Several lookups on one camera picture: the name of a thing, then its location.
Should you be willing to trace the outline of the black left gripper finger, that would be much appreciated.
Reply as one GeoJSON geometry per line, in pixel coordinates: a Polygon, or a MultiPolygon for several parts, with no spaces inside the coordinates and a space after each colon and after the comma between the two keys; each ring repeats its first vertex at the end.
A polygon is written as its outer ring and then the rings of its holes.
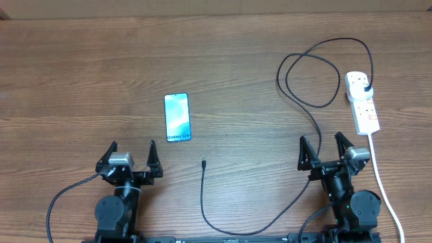
{"type": "Polygon", "coordinates": [[[117,152],[117,143],[116,141],[113,141],[110,145],[110,147],[107,149],[105,154],[98,160],[95,171],[101,172],[104,168],[104,166],[109,164],[109,158],[112,155],[112,153],[117,152]]]}
{"type": "Polygon", "coordinates": [[[149,149],[148,159],[146,165],[149,167],[149,173],[153,178],[163,177],[163,168],[159,160],[157,153],[157,146],[154,140],[151,141],[151,146],[149,149]]]}

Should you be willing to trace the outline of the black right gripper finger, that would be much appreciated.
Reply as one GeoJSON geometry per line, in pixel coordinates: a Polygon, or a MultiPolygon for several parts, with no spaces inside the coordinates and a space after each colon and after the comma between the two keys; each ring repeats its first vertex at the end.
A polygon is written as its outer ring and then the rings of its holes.
{"type": "Polygon", "coordinates": [[[339,158],[341,159],[345,152],[354,145],[341,132],[335,134],[335,140],[337,143],[339,158]]]}
{"type": "Polygon", "coordinates": [[[298,158],[298,170],[308,171],[311,170],[315,164],[318,164],[320,159],[314,151],[310,142],[307,140],[306,136],[300,137],[300,150],[298,158]]]}

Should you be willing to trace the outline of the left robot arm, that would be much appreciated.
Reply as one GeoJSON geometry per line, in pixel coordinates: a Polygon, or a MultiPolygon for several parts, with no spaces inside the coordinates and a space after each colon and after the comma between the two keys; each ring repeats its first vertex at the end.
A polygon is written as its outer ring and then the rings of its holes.
{"type": "Polygon", "coordinates": [[[134,171],[134,160],[129,152],[119,152],[117,143],[97,162],[95,171],[114,186],[114,193],[103,197],[96,205],[97,220],[95,242],[145,242],[136,229],[141,187],[154,184],[163,176],[155,141],[151,141],[146,165],[148,171],[134,171]]]}

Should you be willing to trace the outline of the blue screen Galaxy smartphone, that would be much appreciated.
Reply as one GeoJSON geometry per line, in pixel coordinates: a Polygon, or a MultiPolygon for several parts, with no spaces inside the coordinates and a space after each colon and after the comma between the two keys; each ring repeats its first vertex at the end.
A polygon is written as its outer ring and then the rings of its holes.
{"type": "Polygon", "coordinates": [[[167,94],[164,97],[165,125],[168,142],[187,141],[192,138],[188,95],[167,94]]]}

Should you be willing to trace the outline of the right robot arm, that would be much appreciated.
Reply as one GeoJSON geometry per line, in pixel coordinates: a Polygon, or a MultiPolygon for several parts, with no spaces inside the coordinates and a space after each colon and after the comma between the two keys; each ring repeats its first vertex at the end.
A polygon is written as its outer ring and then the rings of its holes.
{"type": "Polygon", "coordinates": [[[308,180],[320,181],[329,204],[312,214],[301,226],[299,242],[380,242],[373,229],[381,209],[381,198],[370,190],[355,191],[352,178],[367,165],[371,153],[354,146],[341,132],[335,134],[338,159],[322,162],[305,136],[300,137],[298,170],[308,171],[308,180]],[[332,209],[335,224],[326,225],[312,236],[304,236],[304,229],[312,219],[332,209]]]}

